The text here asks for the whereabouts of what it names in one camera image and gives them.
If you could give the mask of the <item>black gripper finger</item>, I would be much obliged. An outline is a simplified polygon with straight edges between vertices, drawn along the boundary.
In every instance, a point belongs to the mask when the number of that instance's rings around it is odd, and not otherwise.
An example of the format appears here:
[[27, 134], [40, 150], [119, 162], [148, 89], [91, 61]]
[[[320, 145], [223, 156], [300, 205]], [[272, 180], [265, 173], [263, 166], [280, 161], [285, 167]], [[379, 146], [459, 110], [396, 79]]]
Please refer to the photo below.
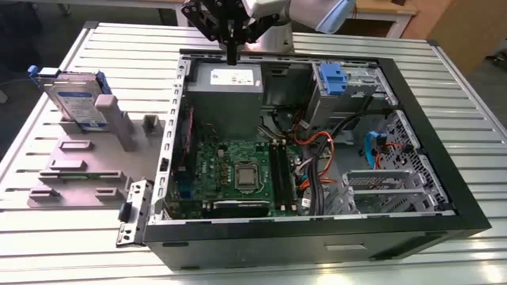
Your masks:
[[184, 1], [181, 12], [205, 38], [221, 44], [227, 64], [233, 64], [233, 38], [228, 18], [227, 1]]
[[277, 14], [267, 15], [255, 20], [251, 24], [247, 24], [247, 17], [233, 18], [233, 65], [239, 60], [239, 46], [245, 43], [253, 43], [256, 39], [265, 33], [277, 21]]

